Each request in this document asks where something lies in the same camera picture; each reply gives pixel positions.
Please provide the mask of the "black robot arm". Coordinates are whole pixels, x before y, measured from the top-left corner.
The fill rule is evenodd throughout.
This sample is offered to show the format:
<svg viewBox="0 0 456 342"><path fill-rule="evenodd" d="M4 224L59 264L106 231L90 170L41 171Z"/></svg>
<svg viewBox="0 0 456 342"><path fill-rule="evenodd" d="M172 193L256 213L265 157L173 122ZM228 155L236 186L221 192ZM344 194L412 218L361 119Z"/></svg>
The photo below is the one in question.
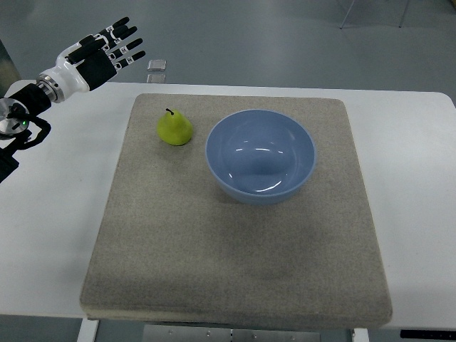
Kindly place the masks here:
<svg viewBox="0 0 456 342"><path fill-rule="evenodd" d="M14 154L41 144L51 125L39 115L51 107L56 94L43 81L29 83L1 99L1 139L10 143L1 149L1 181L19 167Z"/></svg>

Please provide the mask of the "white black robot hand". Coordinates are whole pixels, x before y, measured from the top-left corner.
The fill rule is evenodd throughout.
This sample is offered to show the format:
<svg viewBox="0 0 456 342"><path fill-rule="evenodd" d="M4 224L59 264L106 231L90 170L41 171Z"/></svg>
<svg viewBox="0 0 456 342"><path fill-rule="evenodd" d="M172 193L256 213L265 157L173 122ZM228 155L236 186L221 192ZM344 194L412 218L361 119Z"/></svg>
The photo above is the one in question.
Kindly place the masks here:
<svg viewBox="0 0 456 342"><path fill-rule="evenodd" d="M36 85L52 103L61 103L111 80L145 56L144 51L137 50L141 38L128 40L137 31L135 26L128 26L129 21L126 16L60 52L55 66L43 71Z"/></svg>

